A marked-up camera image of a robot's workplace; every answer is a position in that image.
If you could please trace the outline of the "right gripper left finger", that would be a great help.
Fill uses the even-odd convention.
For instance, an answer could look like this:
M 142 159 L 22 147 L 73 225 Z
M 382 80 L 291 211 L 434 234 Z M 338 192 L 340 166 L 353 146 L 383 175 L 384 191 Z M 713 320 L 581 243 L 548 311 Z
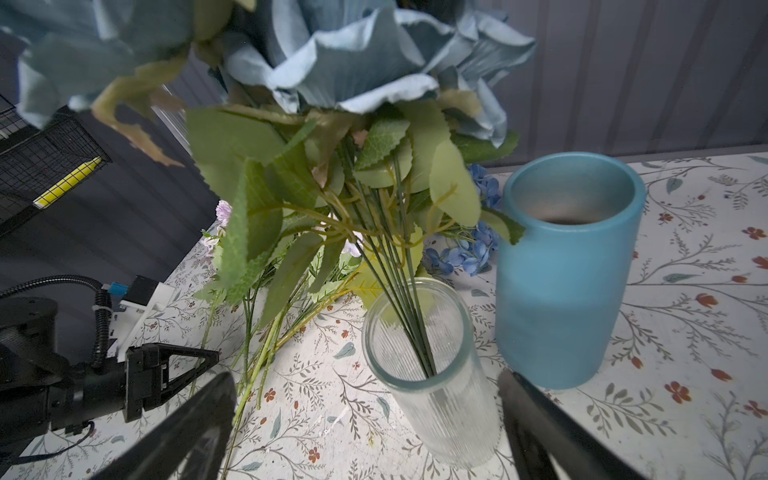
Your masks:
M 233 430 L 237 391 L 217 375 L 95 479 L 215 479 Z

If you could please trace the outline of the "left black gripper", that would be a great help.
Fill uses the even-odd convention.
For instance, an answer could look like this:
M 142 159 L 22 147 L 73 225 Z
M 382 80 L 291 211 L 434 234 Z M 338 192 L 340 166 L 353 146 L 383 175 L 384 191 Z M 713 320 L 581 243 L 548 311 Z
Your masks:
M 50 387 L 50 429 L 79 432 L 95 419 L 122 412 L 133 422 L 163 406 L 219 363 L 215 350 L 151 343 L 131 347 L 123 362 L 110 358 L 101 373 L 73 367 Z

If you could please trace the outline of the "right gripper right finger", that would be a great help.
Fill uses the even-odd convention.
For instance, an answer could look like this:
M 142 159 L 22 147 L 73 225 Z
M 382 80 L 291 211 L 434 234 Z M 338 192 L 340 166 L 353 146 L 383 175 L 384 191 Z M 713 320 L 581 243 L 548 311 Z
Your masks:
M 503 424 L 521 479 L 640 479 L 525 377 L 509 369 L 498 377 Z

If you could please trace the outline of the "clear ribbed glass vase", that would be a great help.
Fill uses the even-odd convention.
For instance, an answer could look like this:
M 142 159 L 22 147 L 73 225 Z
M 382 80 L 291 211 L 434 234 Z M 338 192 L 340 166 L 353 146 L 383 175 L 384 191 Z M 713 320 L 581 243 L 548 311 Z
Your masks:
M 363 324 L 368 366 L 437 460 L 466 469 L 481 465 L 497 447 L 501 420 L 468 307 L 435 279 L 418 278 L 410 288 L 422 324 L 406 331 L 395 306 L 380 296 Z

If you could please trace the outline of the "blue rose bouquet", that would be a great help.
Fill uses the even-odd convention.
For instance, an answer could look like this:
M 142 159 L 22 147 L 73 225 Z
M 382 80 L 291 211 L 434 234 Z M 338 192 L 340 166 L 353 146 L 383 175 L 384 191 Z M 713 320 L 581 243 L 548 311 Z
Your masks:
M 250 225 L 234 262 L 277 236 L 289 208 L 326 207 L 365 237 L 374 284 L 411 332 L 421 241 L 515 222 L 482 207 L 466 166 L 515 148 L 492 86 L 536 42 L 472 1 L 5 1 L 3 32 L 25 47 L 19 113 L 36 127 L 87 111 L 163 165 L 171 158 L 118 107 L 178 109 L 164 90 L 190 55 L 225 92 L 185 113 L 204 181 Z

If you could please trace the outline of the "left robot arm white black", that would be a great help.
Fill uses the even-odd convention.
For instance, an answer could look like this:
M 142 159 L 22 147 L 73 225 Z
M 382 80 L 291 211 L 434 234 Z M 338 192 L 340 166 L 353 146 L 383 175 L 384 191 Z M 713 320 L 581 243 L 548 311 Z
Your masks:
M 1 469 L 45 460 L 24 449 L 50 431 L 90 435 L 115 412 L 125 421 L 167 403 L 219 361 L 213 350 L 162 343 L 131 347 L 124 360 L 72 365 L 54 350 L 58 305 L 42 297 L 1 302 Z

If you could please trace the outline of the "blue ceramic vase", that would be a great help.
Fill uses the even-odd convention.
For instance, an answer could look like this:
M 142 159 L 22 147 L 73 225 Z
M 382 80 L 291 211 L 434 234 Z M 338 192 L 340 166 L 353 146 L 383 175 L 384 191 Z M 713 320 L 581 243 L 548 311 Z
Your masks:
M 524 228 L 499 244 L 495 339 L 509 367 L 564 390 L 598 371 L 619 316 L 646 199 L 626 163 L 586 152 L 518 169 L 502 210 Z

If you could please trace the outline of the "mixed pastel flower bunch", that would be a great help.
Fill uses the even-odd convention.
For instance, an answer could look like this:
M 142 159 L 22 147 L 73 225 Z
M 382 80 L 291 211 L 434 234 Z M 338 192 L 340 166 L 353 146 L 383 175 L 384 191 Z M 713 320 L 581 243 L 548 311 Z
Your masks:
M 263 225 L 246 223 L 240 212 L 226 200 L 218 202 L 216 222 L 201 239 L 214 274 L 197 293 L 212 313 L 224 306 L 243 312 L 244 339 L 231 365 L 240 378 L 226 466 L 238 449 L 249 404 L 259 402 L 264 393 L 278 350 L 320 308 L 346 293 L 365 240 L 350 218 L 339 218 L 331 209 L 312 213 L 289 208 L 268 223 L 276 240 L 255 257 L 236 264 L 236 240 L 267 231 Z

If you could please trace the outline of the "blue hydrangea flower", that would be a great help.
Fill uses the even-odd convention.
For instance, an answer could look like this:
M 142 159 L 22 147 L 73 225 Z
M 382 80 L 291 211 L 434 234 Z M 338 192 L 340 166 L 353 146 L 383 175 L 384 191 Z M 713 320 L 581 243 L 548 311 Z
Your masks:
M 498 210 L 502 199 L 498 179 L 479 164 L 472 164 L 469 173 L 481 206 Z M 499 239 L 499 235 L 484 220 L 471 229 L 461 227 L 436 234 L 427 241 L 422 265 L 432 274 L 448 276 L 461 270 L 476 276 L 490 269 L 490 257 L 497 250 Z

